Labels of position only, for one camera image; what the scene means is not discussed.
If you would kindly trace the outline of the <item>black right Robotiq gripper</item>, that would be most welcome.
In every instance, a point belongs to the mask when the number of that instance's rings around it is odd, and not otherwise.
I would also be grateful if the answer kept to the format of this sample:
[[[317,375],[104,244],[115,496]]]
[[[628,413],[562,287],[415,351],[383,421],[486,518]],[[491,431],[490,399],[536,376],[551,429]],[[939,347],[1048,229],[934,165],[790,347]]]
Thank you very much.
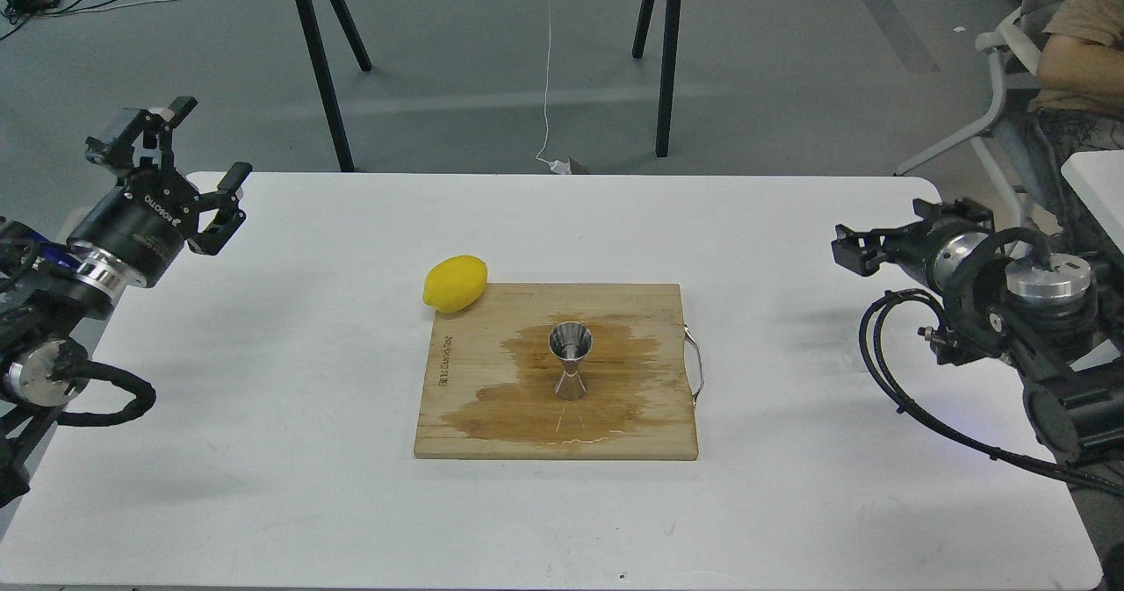
[[[930,291],[944,293],[963,260],[994,234],[994,212],[970,198],[951,203],[915,198],[912,210],[921,220],[901,227],[856,231],[839,224],[832,260],[861,278],[892,263]]]

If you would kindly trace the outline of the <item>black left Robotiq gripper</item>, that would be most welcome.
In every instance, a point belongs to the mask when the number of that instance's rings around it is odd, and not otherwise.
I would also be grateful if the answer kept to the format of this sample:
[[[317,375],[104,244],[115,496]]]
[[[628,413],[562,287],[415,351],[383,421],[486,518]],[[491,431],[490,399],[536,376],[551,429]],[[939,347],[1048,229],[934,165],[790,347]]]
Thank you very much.
[[[216,190],[199,196],[174,166],[172,151],[174,128],[197,104],[180,96],[165,108],[125,108],[107,131],[87,138],[85,160],[108,169],[117,185],[69,231],[70,247],[108,252],[146,288],[156,287],[184,244],[200,255],[223,251],[246,219],[241,187],[253,166],[234,163]],[[198,213],[210,211],[212,222],[197,231]]]

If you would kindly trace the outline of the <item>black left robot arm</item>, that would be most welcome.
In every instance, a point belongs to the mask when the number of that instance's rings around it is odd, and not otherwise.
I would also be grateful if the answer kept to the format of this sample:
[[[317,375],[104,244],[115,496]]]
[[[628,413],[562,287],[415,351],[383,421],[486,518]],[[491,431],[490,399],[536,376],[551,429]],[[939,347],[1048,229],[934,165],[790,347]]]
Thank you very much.
[[[87,140],[88,162],[111,171],[116,183],[67,240],[3,221],[4,506],[28,494],[25,462],[53,424],[111,427],[155,403],[146,380],[90,358],[72,336],[78,324],[109,319],[127,287],[156,287],[181,251],[218,254],[246,219],[241,184],[248,163],[234,163],[209,192],[176,170],[173,131],[197,103],[181,96],[161,110],[127,108]]]

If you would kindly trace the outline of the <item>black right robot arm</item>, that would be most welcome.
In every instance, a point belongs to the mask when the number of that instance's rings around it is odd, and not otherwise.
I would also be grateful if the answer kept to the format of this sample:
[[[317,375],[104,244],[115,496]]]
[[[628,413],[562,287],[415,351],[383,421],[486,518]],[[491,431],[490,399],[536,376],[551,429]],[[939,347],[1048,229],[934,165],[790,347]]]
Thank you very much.
[[[916,287],[888,291],[862,315],[859,348],[868,375],[907,413],[990,460],[1121,495],[1115,480],[1089,467],[1121,460],[1121,358],[1076,370],[1100,344],[1121,347],[1121,278],[1105,260],[1055,251],[1035,228],[998,230],[994,213],[968,198],[916,199],[915,222],[856,231],[835,228],[832,260],[868,278],[895,264]],[[921,407],[891,374],[883,327],[895,308],[919,303],[935,324],[919,328],[939,364],[1000,360],[1022,380],[1028,422],[1053,460],[1001,451],[958,431]]]

